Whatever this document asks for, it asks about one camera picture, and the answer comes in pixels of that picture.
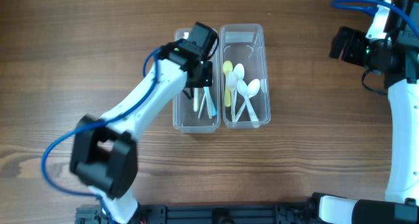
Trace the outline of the white long plastic fork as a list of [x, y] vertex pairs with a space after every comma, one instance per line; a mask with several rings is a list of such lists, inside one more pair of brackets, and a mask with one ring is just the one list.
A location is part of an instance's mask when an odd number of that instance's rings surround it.
[[205, 97], [206, 97], [208, 117], [211, 119], [213, 117], [213, 115], [212, 115], [212, 102], [211, 102], [210, 90], [209, 90], [208, 86], [204, 87], [204, 93], [205, 93]]

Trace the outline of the cream fork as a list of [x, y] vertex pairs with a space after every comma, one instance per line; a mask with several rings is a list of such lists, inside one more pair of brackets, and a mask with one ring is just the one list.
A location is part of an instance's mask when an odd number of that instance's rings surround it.
[[198, 111], [198, 106], [199, 106], [199, 88], [194, 88], [194, 96], [193, 96], [193, 111], [197, 112]]

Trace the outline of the thin translucent white fork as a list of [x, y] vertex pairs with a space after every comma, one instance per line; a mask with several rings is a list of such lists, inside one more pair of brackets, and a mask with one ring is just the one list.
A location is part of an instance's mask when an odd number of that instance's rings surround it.
[[202, 101], [201, 101], [201, 104], [200, 104], [199, 113], [198, 113], [198, 119], [200, 119], [201, 116], [202, 116], [202, 112], [203, 112], [203, 109], [204, 109], [204, 106], [205, 106], [205, 102], [206, 102], [206, 97], [205, 97], [205, 94], [203, 94]]

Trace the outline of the yellow spoon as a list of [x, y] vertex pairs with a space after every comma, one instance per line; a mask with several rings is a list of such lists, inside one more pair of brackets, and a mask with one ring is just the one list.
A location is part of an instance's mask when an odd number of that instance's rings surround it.
[[[223, 63], [223, 73], [225, 75], [225, 80], [227, 81], [228, 74], [233, 70], [232, 62], [227, 60]], [[228, 86], [225, 84], [225, 94], [224, 94], [224, 105], [225, 107], [231, 106], [231, 93], [228, 89]]]

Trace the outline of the white plastic spoon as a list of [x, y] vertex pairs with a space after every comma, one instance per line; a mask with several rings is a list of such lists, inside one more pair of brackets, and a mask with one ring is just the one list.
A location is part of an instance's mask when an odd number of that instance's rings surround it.
[[[246, 92], [247, 92], [246, 96], [248, 99], [254, 97], [259, 92], [260, 87], [261, 87], [261, 84], [260, 84], [260, 80], [258, 79], [253, 79], [249, 84], [246, 84], [243, 80], [238, 80], [238, 83], [237, 83], [237, 90], [241, 95], [242, 95], [243, 90], [246, 88]], [[236, 114], [236, 118], [234, 120], [235, 122], [238, 122], [238, 119], [241, 117], [246, 106], [247, 104], [246, 102], [244, 102]], [[255, 113], [255, 110], [253, 109], [252, 104], [250, 104], [250, 109], [248, 109], [248, 113], [249, 113], [249, 118], [251, 119], [252, 122], [256, 122], [259, 120], [256, 116], [256, 113]]]
[[[245, 75], [245, 70], [244, 70], [244, 66], [243, 64], [237, 64], [234, 69], [233, 72], [236, 75], [236, 78], [238, 80], [242, 80], [244, 78]], [[233, 92], [233, 107], [232, 107], [232, 112], [236, 113], [236, 99], [237, 99], [237, 90], [235, 89]]]
[[[246, 106], [246, 108], [245, 109], [250, 109], [250, 104], [251, 104], [251, 102], [250, 102], [250, 100], [247, 98], [247, 96], [246, 96], [246, 94], [247, 94], [247, 92], [246, 92], [246, 88], [243, 90], [243, 92], [242, 92], [242, 96], [243, 96], [243, 98], [244, 98], [244, 101], [246, 102], [246, 104], [247, 104], [247, 106]], [[258, 125], [258, 121], [256, 121], [256, 122], [252, 122], [251, 121], [251, 124], [252, 124], [252, 127], [254, 127], [254, 128], [258, 128], [259, 127], [259, 125]]]

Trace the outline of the translucent plastic spoon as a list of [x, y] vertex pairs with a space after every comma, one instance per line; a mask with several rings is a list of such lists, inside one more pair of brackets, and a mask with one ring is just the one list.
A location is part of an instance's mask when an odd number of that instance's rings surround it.
[[232, 121], [235, 120], [236, 118], [236, 112], [235, 112], [235, 108], [236, 108], [236, 100], [235, 100], [235, 90], [236, 90], [236, 86], [237, 86], [237, 77], [236, 74], [231, 71], [228, 75], [227, 75], [227, 88], [230, 90], [230, 107], [231, 107], [231, 115], [232, 115]]

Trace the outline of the teal thick-handled fork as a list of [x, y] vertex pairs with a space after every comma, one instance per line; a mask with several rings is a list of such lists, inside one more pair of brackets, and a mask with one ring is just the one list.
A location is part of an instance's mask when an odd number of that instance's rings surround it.
[[217, 111], [216, 111], [216, 108], [215, 108], [215, 105], [214, 105], [214, 102], [212, 100], [212, 97], [211, 97], [211, 94], [210, 93], [208, 94], [208, 100], [209, 100], [210, 111], [211, 111], [209, 113], [209, 117], [212, 118], [212, 117], [216, 116]]

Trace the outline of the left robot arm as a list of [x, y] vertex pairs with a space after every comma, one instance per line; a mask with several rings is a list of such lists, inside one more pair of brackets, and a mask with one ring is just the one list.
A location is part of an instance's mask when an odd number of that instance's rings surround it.
[[117, 106], [95, 119], [84, 116], [73, 131], [70, 171], [101, 202], [112, 223], [129, 223], [139, 203], [137, 143], [162, 108], [185, 88], [212, 84], [215, 43], [180, 39], [154, 50], [152, 67]]

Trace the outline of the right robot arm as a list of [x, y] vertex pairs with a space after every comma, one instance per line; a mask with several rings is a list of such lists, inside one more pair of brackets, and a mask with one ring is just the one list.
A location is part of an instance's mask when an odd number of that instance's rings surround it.
[[352, 200], [314, 193], [303, 211], [305, 223], [418, 222], [418, 2], [334, 0], [336, 9], [373, 17], [368, 32], [342, 26], [330, 58], [381, 73], [392, 112], [392, 162], [385, 199]]

